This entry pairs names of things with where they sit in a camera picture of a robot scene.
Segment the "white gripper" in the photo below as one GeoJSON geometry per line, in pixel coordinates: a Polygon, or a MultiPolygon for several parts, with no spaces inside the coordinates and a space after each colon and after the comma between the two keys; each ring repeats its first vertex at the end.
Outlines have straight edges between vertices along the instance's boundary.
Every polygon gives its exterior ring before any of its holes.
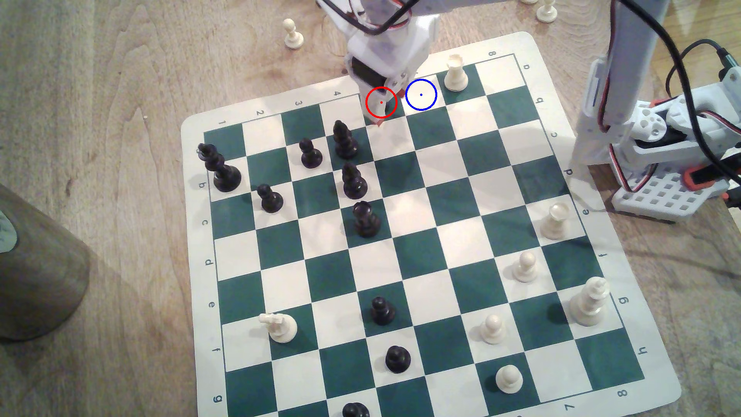
{"type": "Polygon", "coordinates": [[[347,32],[347,73],[363,88],[365,117],[380,125],[395,113],[396,96],[404,98],[408,85],[429,54],[439,22],[438,1],[418,1],[378,35],[355,27],[347,32]]]}

